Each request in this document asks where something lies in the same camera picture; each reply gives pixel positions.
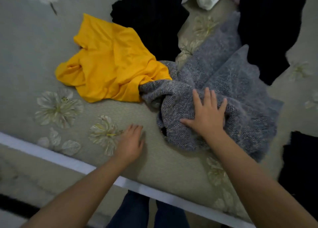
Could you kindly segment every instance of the forearm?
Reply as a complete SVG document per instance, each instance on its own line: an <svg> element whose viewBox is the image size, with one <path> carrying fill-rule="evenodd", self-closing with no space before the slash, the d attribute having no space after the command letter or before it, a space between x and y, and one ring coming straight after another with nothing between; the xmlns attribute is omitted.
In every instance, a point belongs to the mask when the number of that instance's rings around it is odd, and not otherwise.
<svg viewBox="0 0 318 228"><path fill-rule="evenodd" d="M59 194L34 215L23 228L75 228L85 226L124 169L124 164L115 158L111 158L103 166Z"/></svg>
<svg viewBox="0 0 318 228"><path fill-rule="evenodd" d="M225 132L206 140L257 227L318 227L316 220Z"/></svg>

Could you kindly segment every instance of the leg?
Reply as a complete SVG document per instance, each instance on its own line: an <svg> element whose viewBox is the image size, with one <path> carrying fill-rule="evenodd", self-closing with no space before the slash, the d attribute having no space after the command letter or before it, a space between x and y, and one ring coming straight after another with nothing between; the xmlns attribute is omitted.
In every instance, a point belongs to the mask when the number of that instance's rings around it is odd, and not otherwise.
<svg viewBox="0 0 318 228"><path fill-rule="evenodd" d="M156 200L155 228L190 228L185 211Z"/></svg>
<svg viewBox="0 0 318 228"><path fill-rule="evenodd" d="M149 197L128 191L106 228L147 228Z"/></svg>

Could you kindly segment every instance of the person's left hand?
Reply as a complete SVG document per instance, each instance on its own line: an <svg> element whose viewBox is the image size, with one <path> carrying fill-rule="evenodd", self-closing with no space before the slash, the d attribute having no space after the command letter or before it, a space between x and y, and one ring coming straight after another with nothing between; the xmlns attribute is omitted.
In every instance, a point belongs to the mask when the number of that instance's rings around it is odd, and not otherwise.
<svg viewBox="0 0 318 228"><path fill-rule="evenodd" d="M114 158L126 165L134 162L141 154L145 140L140 140L143 126L131 124L120 137Z"/></svg>

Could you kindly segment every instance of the person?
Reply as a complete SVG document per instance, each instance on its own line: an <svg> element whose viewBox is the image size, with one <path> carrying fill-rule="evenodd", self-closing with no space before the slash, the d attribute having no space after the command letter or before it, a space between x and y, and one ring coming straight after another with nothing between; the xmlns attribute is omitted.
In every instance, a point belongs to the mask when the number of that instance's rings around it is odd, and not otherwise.
<svg viewBox="0 0 318 228"><path fill-rule="evenodd" d="M205 90L203 104L193 90L194 120L181 123L200 134L220 160L256 227L318 227L316 220L276 181L271 179L223 130L227 101L217 108L214 91ZM83 227L114 181L141 154L142 126L130 125L112 158L40 209L23 228ZM108 228L147 227L149 198L129 191ZM157 201L155 227L188 228L184 211Z"/></svg>

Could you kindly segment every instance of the black garment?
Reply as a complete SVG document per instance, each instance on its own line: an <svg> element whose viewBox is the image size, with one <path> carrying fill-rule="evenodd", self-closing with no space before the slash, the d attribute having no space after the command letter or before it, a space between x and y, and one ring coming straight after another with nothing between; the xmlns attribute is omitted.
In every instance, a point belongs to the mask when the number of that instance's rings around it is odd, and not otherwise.
<svg viewBox="0 0 318 228"><path fill-rule="evenodd" d="M278 182L318 220L318 137L292 132Z"/></svg>
<svg viewBox="0 0 318 228"><path fill-rule="evenodd" d="M158 61L175 61L181 52L177 33L189 16L182 0L119 0L112 7L113 22L132 27Z"/></svg>
<svg viewBox="0 0 318 228"><path fill-rule="evenodd" d="M288 67L286 51L297 41L306 0L240 0L238 26L242 44L250 49L247 60L260 69L267 85Z"/></svg>

